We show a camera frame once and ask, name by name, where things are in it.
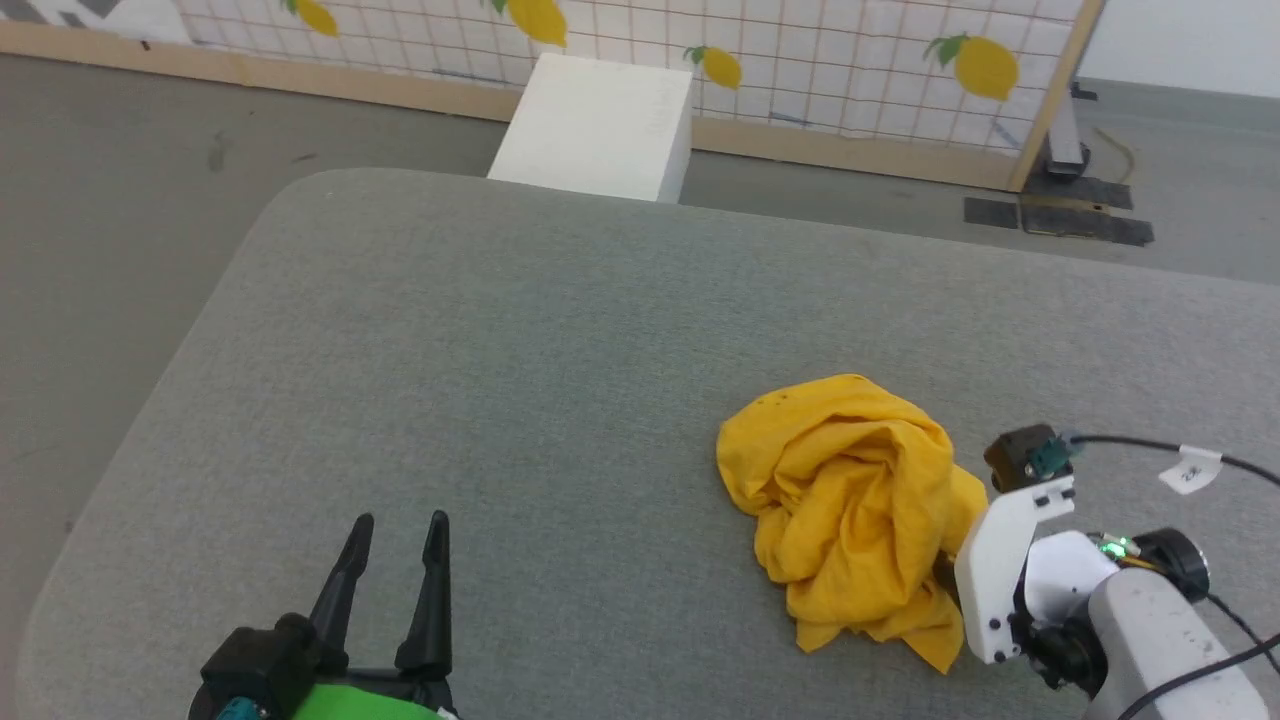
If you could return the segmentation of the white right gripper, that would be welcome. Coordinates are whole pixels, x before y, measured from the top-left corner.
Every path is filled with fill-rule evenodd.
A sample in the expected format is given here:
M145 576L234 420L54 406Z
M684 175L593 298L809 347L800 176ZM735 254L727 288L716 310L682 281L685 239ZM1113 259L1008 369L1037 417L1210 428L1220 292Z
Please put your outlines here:
M938 555L934 579L963 612L966 644L987 665L1020 653L1009 616L1036 530L1074 511L1075 477L1065 475L991 501L955 559Z

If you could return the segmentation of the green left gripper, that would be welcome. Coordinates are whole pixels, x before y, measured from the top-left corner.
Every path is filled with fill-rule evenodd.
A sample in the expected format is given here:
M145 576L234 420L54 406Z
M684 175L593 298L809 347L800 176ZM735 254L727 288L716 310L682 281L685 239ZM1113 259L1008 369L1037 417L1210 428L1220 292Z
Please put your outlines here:
M424 577L398 669L348 667L346 637L355 591L371 548L375 520L358 515L308 615L317 674L291 720L460 720L449 685L453 667L451 524L433 512L422 547Z

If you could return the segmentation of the yellow printed t-shirt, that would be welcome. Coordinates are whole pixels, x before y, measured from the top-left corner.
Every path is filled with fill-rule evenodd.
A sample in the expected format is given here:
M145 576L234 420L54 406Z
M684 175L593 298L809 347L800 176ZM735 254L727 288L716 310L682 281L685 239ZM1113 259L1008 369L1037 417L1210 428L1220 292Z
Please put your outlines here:
M832 375L723 421L716 462L756 521L756 561L783 588L800 650L851 632L950 673L964 620L934 566L957 556L988 497L941 424L863 375Z

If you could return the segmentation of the large black floor mat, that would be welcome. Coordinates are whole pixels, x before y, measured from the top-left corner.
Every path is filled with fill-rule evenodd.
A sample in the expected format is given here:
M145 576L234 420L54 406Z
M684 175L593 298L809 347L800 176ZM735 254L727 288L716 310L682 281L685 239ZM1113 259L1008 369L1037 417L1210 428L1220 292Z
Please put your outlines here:
M1155 242L1149 222L1124 217L1134 209L1132 188L1092 177L1070 182L1051 176L1029 178L1018 197L1021 228L1028 234L1097 240L1132 247Z

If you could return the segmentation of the grey metal stand foot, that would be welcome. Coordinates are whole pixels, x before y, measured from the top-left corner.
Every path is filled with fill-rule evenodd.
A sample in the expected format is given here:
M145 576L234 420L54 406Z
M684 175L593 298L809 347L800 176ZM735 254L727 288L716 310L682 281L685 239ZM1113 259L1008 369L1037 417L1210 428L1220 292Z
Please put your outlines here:
M1059 104L1042 152L1043 173L1064 183L1080 179L1091 164L1091 149L1082 140L1074 101L1097 100L1097 94L1080 90L1076 79L1069 83L1068 91L1068 96Z

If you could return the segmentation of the white rectangular block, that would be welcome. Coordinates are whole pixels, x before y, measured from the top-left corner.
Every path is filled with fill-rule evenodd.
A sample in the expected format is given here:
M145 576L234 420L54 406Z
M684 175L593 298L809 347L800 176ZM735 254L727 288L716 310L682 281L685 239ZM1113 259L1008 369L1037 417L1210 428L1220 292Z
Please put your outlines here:
M692 151L692 73L544 53L492 181L677 204Z

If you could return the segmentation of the lemon print partition panel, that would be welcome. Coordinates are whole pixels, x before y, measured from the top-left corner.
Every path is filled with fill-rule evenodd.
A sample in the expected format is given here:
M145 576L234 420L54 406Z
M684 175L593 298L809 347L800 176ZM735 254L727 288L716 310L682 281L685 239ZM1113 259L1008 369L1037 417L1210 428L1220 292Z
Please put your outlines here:
M1019 191L1105 0L0 0L0 53L508 120L553 54L690 78L695 147Z

